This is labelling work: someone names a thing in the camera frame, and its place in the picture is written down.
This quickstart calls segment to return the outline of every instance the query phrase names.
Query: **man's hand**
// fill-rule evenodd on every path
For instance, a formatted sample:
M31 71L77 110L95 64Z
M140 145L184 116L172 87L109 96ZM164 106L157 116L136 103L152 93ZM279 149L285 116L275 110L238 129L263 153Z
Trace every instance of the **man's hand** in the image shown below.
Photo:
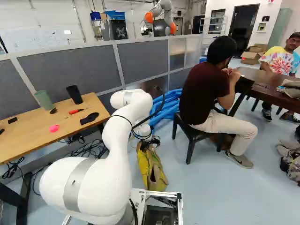
M227 75L231 74L233 72L233 69L232 68L225 68L225 69L222 69L225 73L227 73Z
M240 72L238 72L237 70L233 70L229 74L230 82L236 84L236 82L239 80L240 76L241 76Z

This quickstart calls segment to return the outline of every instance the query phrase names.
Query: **red screwdriver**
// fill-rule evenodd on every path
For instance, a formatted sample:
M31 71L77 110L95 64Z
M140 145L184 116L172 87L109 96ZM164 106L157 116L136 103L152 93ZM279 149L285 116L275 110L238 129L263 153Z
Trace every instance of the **red screwdriver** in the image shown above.
M85 109L74 109L74 110L69 111L69 114L72 115L72 114L81 112L81 111L83 111L83 110L85 110Z

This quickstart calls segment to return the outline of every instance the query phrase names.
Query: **beige pants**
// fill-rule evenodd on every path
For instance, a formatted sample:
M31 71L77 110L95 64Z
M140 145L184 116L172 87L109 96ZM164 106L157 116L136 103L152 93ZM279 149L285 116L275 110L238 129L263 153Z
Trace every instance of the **beige pants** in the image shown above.
M215 110L211 110L203 124L190 126L207 133L236 134L230 148L230 152L236 156L244 154L257 135L257 127L252 123L220 114Z

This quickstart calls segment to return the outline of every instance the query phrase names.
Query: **black cup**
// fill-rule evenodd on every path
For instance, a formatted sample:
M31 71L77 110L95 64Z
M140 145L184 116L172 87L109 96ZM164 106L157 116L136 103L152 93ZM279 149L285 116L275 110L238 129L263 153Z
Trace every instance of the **black cup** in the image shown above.
M76 105L79 105L83 102L83 99L76 85L68 86L66 89L69 96L73 99Z

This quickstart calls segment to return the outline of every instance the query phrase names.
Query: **white robotic arm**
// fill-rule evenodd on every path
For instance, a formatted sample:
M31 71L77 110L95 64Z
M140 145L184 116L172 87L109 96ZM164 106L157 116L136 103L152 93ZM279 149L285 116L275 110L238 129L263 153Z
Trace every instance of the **white robotic arm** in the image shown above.
M102 134L108 157L60 159L46 169L39 184L47 204L95 225L114 225L124 214L132 187L127 153L132 127L126 119L134 124L146 118L153 100L143 90L122 90L112 95L111 104L118 110ZM141 127L150 132L148 124Z
M144 22L148 28L152 27L153 18L158 17L162 10L165 11L164 19L167 23L168 27L165 29L165 35L169 36L170 34L175 34L176 32L176 25L174 23L174 19L172 16L172 3L171 0L160 0L156 6L147 12L144 17Z

